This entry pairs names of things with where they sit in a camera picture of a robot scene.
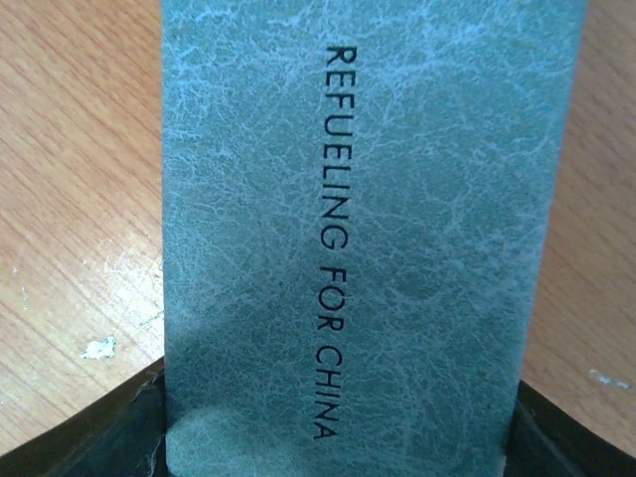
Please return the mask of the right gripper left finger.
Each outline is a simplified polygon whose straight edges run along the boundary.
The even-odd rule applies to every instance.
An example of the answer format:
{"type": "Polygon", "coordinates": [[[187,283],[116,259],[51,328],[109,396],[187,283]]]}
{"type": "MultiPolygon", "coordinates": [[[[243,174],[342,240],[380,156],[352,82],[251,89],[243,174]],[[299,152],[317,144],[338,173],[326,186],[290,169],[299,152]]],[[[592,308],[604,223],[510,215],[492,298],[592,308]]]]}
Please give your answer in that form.
{"type": "Polygon", "coordinates": [[[1,456],[3,476],[165,476],[164,361],[1,456]]]}

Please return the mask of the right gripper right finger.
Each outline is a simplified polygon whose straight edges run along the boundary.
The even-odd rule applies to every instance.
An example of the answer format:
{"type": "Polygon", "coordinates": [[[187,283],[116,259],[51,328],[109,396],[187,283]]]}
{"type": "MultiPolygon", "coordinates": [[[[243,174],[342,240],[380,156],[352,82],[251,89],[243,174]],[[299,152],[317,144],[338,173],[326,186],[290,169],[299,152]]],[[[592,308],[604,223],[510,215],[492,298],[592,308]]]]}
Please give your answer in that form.
{"type": "Polygon", "coordinates": [[[521,381],[506,446],[506,477],[635,477],[635,458],[521,381]]]}

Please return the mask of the grey-green glasses case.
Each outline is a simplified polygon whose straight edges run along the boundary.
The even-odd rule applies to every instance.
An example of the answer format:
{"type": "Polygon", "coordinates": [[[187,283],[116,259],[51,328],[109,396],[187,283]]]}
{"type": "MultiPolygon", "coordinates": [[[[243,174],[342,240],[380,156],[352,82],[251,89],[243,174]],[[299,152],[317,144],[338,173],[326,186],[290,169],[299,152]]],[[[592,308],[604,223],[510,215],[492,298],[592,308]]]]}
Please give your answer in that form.
{"type": "Polygon", "coordinates": [[[165,1],[174,476],[500,476],[582,1],[165,1]]]}

